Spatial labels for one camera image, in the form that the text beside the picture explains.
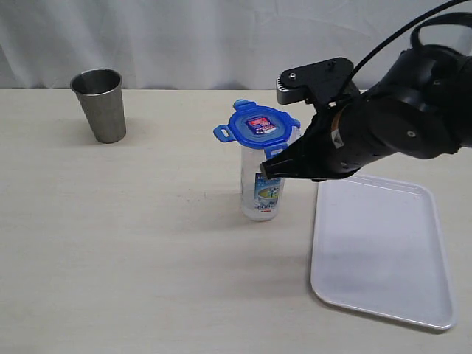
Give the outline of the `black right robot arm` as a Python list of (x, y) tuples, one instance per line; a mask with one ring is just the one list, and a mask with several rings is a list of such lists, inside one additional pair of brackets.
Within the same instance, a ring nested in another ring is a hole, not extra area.
[(350, 79), (346, 58), (285, 70), (278, 102), (305, 102), (316, 113), (299, 139), (261, 164), (263, 176), (336, 180), (396, 153), (433, 159), (470, 147), (471, 58), (423, 44), (419, 33), (367, 91)]

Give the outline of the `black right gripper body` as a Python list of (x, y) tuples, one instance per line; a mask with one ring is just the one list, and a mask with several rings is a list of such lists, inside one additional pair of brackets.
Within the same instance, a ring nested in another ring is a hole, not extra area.
[(335, 115), (342, 109), (341, 102), (360, 94), (349, 78), (353, 68), (351, 60), (337, 57), (286, 69), (277, 78), (277, 102), (280, 105), (300, 102), (312, 105), (315, 114), (310, 123), (324, 124), (324, 180), (312, 181), (345, 179), (360, 170), (346, 158), (336, 156), (338, 149), (331, 133)]

